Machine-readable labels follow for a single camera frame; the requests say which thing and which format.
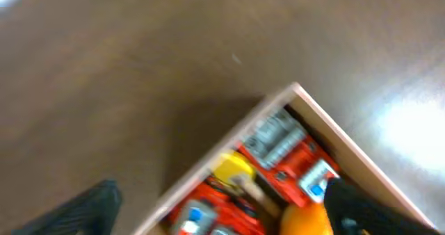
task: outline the blue component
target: blue component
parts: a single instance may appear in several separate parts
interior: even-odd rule
[[[198,208],[190,209],[190,213],[188,213],[188,219],[190,221],[199,221],[202,218],[202,212]]]
[[[322,194],[324,194],[324,190],[317,184],[317,185],[313,185],[311,187],[311,192],[315,195],[315,196],[320,196]]]

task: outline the red plastic part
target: red plastic part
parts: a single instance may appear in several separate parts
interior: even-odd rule
[[[187,201],[202,200],[211,204],[218,214],[214,227],[223,225],[242,235],[265,234],[264,227],[259,220],[249,216],[244,210],[239,208],[239,206],[245,206],[247,209],[254,210],[252,205],[241,197],[227,194],[224,186],[212,177],[209,177],[206,181],[197,186],[189,196],[170,212],[168,217],[170,222],[174,222],[177,219]]]
[[[306,206],[311,203],[312,200],[298,186],[299,179],[304,176],[318,160],[324,159],[334,170],[339,170],[339,166],[310,136],[307,136],[302,142],[298,143],[287,156],[270,170],[260,166],[257,159],[251,155],[241,143],[238,146],[238,151],[251,162],[256,170],[264,176],[266,181],[284,200],[300,207]],[[277,177],[279,173],[283,172],[286,175],[285,178],[280,179]]]

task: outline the open box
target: open box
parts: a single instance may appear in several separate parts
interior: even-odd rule
[[[297,83],[268,96],[236,125],[205,157],[198,161],[157,203],[154,210],[134,231],[135,235],[165,234],[159,222],[186,197],[219,161],[220,155],[235,146],[255,124],[267,118],[275,109],[290,106],[310,129],[311,135],[327,146],[344,175],[370,196],[407,217],[432,226],[426,216],[400,189],[365,155],[334,120]]]

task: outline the yellow object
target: yellow object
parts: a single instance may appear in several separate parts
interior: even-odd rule
[[[310,204],[304,208],[289,206],[281,221],[280,235],[333,235],[325,207]]]
[[[221,157],[220,165],[213,171],[213,175],[222,183],[237,187],[237,184],[234,183],[234,179],[237,177],[243,180],[254,179],[255,170],[243,155],[230,151]]]

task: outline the brown table surface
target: brown table surface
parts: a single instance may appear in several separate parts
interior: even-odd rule
[[[128,234],[292,81],[445,229],[444,25],[445,0],[21,0],[0,10],[1,230],[114,178]]]

